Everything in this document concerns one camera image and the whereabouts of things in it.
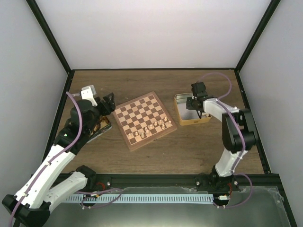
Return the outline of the light wooden chess piece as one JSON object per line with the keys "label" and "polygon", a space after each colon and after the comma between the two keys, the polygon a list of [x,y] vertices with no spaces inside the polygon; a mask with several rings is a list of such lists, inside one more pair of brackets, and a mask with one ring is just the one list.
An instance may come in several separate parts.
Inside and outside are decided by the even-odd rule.
{"label": "light wooden chess piece", "polygon": [[146,136],[150,135],[150,130],[148,127],[145,127],[145,134],[146,134]]}

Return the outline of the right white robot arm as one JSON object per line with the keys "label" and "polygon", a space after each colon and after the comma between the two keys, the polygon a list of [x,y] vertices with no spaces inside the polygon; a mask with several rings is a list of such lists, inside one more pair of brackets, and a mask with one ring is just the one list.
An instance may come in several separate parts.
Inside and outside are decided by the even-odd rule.
{"label": "right white robot arm", "polygon": [[222,123],[224,150],[220,160],[209,175],[209,184],[217,191],[231,182],[235,169],[247,152],[258,141],[257,129],[249,109],[239,109],[209,96],[203,82],[191,85],[192,97],[187,98],[186,108],[199,116],[209,114]]}

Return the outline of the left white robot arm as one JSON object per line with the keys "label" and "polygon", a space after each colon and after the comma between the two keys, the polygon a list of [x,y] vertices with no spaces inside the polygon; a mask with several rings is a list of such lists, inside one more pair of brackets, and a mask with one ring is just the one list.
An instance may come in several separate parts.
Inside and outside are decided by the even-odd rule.
{"label": "left white robot arm", "polygon": [[92,191],[97,185],[96,172],[87,166],[78,167],[56,186],[53,183],[84,145],[111,128],[106,116],[116,108],[114,94],[103,98],[83,96],[79,101],[69,92],[66,94],[74,107],[47,157],[17,193],[2,200],[11,218],[26,227],[43,226],[51,212],[70,195],[80,190]]}

